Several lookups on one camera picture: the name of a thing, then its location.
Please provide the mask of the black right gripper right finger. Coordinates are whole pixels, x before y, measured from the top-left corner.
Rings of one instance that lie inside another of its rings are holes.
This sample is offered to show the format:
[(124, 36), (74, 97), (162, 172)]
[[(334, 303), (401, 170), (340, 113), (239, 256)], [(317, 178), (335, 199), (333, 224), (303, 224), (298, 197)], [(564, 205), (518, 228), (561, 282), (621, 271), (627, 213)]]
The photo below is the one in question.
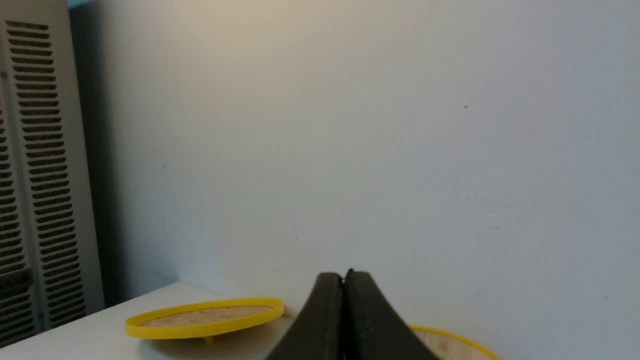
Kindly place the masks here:
[(436, 360), (388, 302), (373, 276), (350, 269), (343, 278), (346, 360)]

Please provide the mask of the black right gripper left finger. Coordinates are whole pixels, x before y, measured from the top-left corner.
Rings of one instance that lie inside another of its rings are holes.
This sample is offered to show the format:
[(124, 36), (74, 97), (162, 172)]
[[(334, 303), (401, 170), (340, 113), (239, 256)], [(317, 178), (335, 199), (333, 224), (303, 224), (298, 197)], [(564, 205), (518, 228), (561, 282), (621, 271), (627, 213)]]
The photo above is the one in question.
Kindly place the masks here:
[(306, 303), (268, 360), (342, 360), (343, 278), (318, 274)]

